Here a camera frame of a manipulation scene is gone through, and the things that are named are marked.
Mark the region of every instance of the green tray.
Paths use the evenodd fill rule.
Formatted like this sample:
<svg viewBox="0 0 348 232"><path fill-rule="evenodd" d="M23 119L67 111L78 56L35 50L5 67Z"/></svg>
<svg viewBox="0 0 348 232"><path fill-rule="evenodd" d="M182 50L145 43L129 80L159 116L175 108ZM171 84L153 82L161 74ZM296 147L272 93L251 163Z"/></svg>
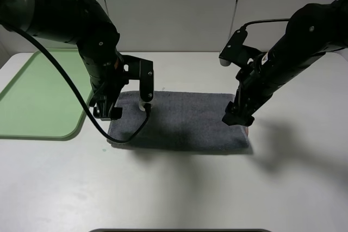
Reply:
<svg viewBox="0 0 348 232"><path fill-rule="evenodd" d="M88 100L90 78L78 51L49 49ZM0 138L69 140L85 113L60 73L36 52L0 93Z"/></svg>

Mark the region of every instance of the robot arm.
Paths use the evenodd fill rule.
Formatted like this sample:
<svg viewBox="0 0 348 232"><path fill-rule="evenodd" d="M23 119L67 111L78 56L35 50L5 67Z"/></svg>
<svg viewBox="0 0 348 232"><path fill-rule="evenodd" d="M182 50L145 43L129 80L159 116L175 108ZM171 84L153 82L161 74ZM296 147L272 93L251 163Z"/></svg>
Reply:
<svg viewBox="0 0 348 232"><path fill-rule="evenodd" d="M348 0L307 4L293 14L285 35L266 53L243 45L249 24L232 35L219 56L241 67L236 76L239 88L235 100L228 104L222 119L229 126L250 126L252 114L276 90L326 52L348 48Z"/></svg>
<svg viewBox="0 0 348 232"><path fill-rule="evenodd" d="M129 80L140 80L142 103L152 100L153 63L117 51L120 34L96 0L0 0L0 20L31 36L77 45L96 118L121 118L122 108L114 105Z"/></svg>

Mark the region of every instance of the gray towel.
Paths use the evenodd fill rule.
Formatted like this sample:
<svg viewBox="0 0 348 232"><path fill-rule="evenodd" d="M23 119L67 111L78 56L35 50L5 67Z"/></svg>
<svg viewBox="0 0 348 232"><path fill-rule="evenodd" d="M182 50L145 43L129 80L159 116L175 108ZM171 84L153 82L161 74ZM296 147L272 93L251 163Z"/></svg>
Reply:
<svg viewBox="0 0 348 232"><path fill-rule="evenodd" d="M155 92L150 119L129 143L113 147L156 149L197 154L250 154L245 127L227 126L221 119L233 100L226 93ZM125 140L146 115L139 109L139 92L123 92L117 101L122 118L111 121L109 135Z"/></svg>

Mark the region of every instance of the white table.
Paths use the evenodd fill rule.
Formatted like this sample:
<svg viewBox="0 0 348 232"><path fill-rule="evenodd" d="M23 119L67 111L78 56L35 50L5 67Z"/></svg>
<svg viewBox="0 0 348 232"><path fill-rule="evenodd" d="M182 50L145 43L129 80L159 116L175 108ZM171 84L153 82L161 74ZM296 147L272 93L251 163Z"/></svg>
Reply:
<svg viewBox="0 0 348 232"><path fill-rule="evenodd" d="M217 53L133 53L156 90L234 93ZM30 57L0 70L0 90ZM138 82L124 90L137 90ZM0 231L348 228L348 62L326 55L277 91L250 128L254 155L115 149L87 119L70 141L0 140ZM101 122L106 129L107 122Z"/></svg>

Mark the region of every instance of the black cable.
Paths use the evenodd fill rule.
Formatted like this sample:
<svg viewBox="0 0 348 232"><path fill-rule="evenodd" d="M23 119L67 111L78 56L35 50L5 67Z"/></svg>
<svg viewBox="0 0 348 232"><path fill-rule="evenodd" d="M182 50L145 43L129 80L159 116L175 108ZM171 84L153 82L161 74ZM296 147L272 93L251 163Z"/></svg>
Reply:
<svg viewBox="0 0 348 232"><path fill-rule="evenodd" d="M83 97L81 96L81 94L79 93L79 91L77 90L75 84L72 82L72 80L70 79L70 77L67 75L67 73L64 71L64 69L60 66L60 64L57 62L57 60L55 60L55 58L49 53L49 51L43 47L42 44L40 44L36 39L34 39L32 36L30 36L28 33L24 32L23 30L16 28L4 21L0 21L0 24L2 24L3 26L5 26L6 28L18 33L19 35L23 36L25 39L27 39L30 43L32 43L41 53L43 53L45 55L45 57L53 64L53 66L58 70L58 72L61 74L61 76L63 76L64 80L67 82L67 84L69 85L69 87L71 88L71 90L73 91L73 93L75 94L76 98L78 99L78 101L80 102L83 110L85 111L85 113L87 114L88 118L91 120L91 122L93 123L93 125L97 128L97 130L108 140L112 141L112 142L116 142L119 144L123 144L123 143L127 143L129 141L131 141L141 130L142 128L145 126L145 124L147 123L149 117L150 117L150 112L151 112L151 105L150 103L146 103L144 105L145 111L146 111L146 118L143 121L143 123L141 124L141 126L135 131L135 133L133 133L128 139L122 141L122 140L117 140L113 137L111 137L110 135L108 135L103 129L102 127L100 127L100 125L97 123L97 121L94 119L92 113L89 111L88 106L86 105Z"/></svg>
<svg viewBox="0 0 348 232"><path fill-rule="evenodd" d="M246 28L247 26L250 26L251 24L273 23L273 22L289 22L289 20L290 20L289 18L256 20L256 21L247 22L241 28Z"/></svg>

